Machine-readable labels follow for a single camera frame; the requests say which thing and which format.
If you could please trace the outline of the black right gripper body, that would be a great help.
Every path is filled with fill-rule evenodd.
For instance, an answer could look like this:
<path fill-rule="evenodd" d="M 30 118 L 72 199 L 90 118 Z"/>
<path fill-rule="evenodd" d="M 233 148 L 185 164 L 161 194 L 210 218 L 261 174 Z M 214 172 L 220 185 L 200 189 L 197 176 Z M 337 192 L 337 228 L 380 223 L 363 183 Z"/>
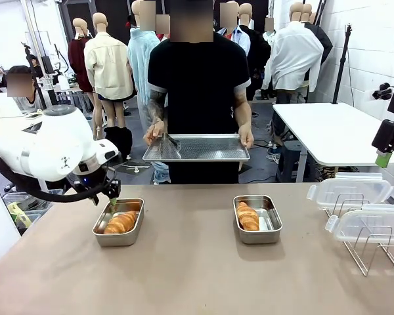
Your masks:
<path fill-rule="evenodd" d="M 373 147 L 375 147 L 381 153 L 390 153 L 393 149 L 393 135 L 394 135 L 394 121 L 385 119 L 381 122 L 381 125 L 372 141 Z"/>

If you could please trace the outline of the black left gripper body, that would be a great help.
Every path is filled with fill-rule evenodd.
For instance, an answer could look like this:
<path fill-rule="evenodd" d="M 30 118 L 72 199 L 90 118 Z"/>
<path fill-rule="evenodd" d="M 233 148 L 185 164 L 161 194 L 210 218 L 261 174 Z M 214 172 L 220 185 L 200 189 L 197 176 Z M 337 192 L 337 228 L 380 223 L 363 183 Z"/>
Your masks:
<path fill-rule="evenodd" d="M 108 165 L 104 164 L 100 166 L 96 171 L 89 173 L 88 175 L 75 175 L 72 180 L 72 188 L 77 192 L 84 192 L 87 190 L 96 190 L 98 192 L 107 194 L 109 187 L 109 178 L 107 176 Z"/>

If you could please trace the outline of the person's right hand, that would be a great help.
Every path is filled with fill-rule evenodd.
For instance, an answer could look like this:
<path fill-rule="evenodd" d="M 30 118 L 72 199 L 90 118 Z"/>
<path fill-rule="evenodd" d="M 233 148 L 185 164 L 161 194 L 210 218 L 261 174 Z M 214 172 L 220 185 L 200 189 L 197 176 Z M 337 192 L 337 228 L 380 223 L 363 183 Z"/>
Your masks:
<path fill-rule="evenodd" d="M 162 134 L 165 132 L 165 123 L 161 120 L 157 120 L 157 122 L 153 123 L 145 132 L 143 136 L 143 140 L 145 141 L 147 146 L 150 146 L 152 142 L 158 138 L 159 136 L 162 136 Z"/>

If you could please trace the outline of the person's left hand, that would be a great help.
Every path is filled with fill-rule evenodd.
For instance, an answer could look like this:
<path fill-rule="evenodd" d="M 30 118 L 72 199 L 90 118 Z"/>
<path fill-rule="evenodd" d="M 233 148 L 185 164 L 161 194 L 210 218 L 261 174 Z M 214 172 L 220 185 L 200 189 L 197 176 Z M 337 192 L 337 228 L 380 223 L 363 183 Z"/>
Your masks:
<path fill-rule="evenodd" d="M 238 134 L 241 144 L 248 150 L 253 146 L 254 137 L 251 123 L 245 123 L 239 127 Z"/>

